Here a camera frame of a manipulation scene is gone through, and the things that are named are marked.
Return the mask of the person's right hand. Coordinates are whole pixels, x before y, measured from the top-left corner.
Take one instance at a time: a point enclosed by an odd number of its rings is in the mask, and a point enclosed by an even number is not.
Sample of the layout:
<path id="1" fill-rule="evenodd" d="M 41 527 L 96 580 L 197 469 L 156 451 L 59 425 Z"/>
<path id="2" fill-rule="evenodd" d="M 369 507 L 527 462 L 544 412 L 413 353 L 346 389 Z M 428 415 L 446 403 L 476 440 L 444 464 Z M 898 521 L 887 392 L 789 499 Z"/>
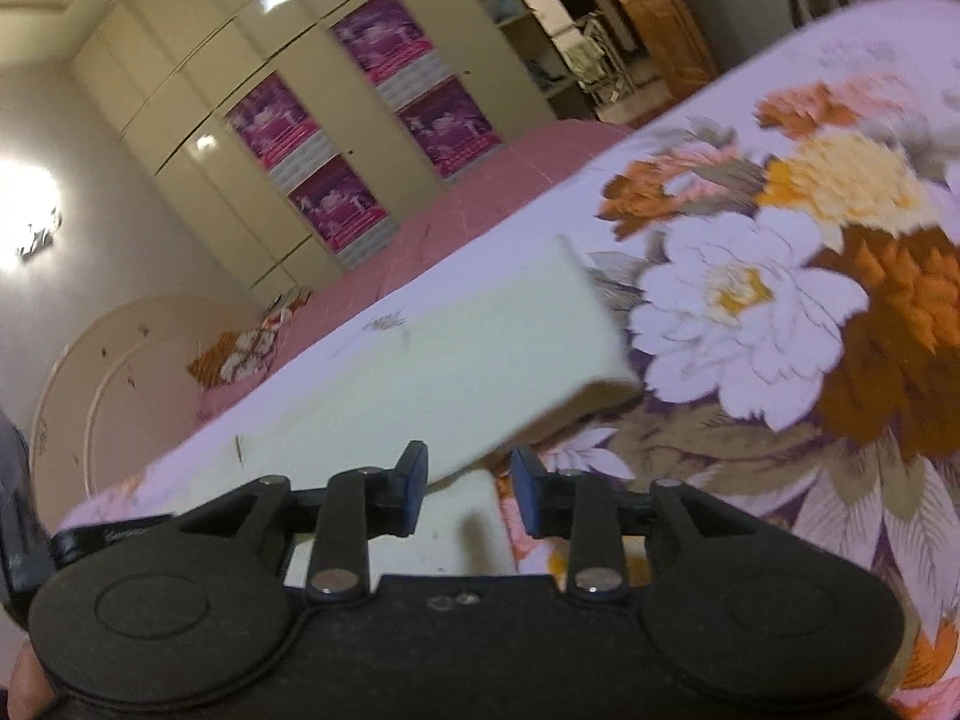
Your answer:
<path id="1" fill-rule="evenodd" d="M 26 640 L 14 662 L 10 685 L 2 692 L 2 717 L 36 720 L 55 706 L 57 700 L 57 692 L 47 679 L 34 647 Z"/>

